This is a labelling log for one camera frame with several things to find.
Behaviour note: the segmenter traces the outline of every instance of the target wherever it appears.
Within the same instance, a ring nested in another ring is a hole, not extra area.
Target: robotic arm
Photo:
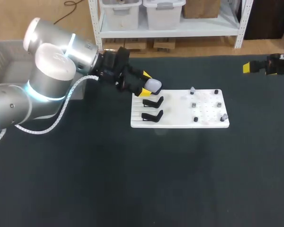
[[[66,95],[76,72],[136,96],[157,95],[162,88],[160,81],[129,64],[127,49],[102,54],[97,46],[40,18],[30,23],[23,47],[34,55],[35,65],[25,85],[0,86],[0,130],[55,116],[68,102]]]

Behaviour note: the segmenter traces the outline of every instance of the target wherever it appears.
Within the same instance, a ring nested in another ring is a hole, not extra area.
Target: black cable
[[[78,1],[78,2],[74,2],[74,1],[66,1],[66,2],[64,2],[64,5],[65,5],[65,6],[75,6],[75,7],[74,7],[74,9],[73,9],[70,13],[66,14],[64,17],[62,17],[62,18],[60,18],[59,20],[57,20],[57,21],[54,23],[54,25],[57,24],[60,20],[66,18],[67,16],[69,16],[70,14],[72,14],[72,13],[76,10],[77,4],[79,4],[80,2],[83,2],[83,1],[84,1],[84,0],[80,0],[80,1]]]

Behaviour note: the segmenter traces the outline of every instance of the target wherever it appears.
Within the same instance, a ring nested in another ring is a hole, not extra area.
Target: wooden floor
[[[0,0],[0,40],[23,39],[29,22],[35,17],[56,21],[71,11],[64,0]],[[94,41],[88,1],[78,4],[76,11],[58,23],[64,29]],[[171,53],[150,50],[133,57],[164,56],[210,56],[284,53],[284,38],[281,40],[244,41],[241,49],[234,49],[235,37],[178,38],[176,49]]]

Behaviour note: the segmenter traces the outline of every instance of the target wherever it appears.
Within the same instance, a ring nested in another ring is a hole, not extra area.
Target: black clip
[[[157,102],[153,102],[151,100],[144,99],[142,103],[143,103],[144,107],[153,107],[153,108],[158,109],[161,106],[161,104],[163,103],[163,100],[164,100],[164,97],[161,96]]]
[[[163,116],[163,110],[160,110],[157,116],[151,115],[149,113],[142,113],[141,115],[143,121],[155,122],[155,123],[158,123],[162,116]]]

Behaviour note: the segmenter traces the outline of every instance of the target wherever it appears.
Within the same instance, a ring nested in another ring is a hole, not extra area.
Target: white plastic storage box
[[[142,0],[100,0],[111,30],[134,30],[139,25]]]
[[[150,30],[176,29],[186,0],[143,0]]]

